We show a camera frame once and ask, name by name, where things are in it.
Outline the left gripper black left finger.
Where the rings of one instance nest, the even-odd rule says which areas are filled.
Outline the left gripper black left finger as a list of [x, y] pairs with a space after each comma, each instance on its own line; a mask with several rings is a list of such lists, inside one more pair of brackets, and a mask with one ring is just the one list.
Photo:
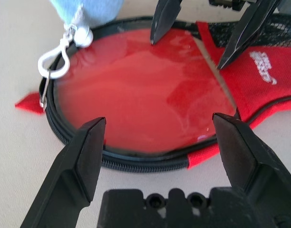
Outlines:
[[74, 228], [92, 202], [102, 164], [106, 120], [83, 124], [51, 165], [23, 228]]

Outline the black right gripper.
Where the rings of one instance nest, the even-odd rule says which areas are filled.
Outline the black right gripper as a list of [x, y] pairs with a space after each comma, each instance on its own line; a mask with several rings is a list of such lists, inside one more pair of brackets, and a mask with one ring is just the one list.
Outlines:
[[[238, 58], [261, 34], [269, 17], [278, 7], [279, 0], [209, 0], [212, 6], [222, 6], [240, 11], [245, 3], [249, 7], [234, 28], [218, 69], [224, 69]], [[180, 0], [159, 0], [150, 30], [150, 44], [156, 44], [173, 26], [181, 10]]]

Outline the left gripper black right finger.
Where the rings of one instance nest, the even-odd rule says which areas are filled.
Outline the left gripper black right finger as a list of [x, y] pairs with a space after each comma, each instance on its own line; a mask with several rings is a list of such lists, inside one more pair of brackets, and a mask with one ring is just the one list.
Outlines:
[[224, 169], [243, 191], [261, 228], [291, 228], [291, 174], [276, 153], [243, 121], [213, 114]]

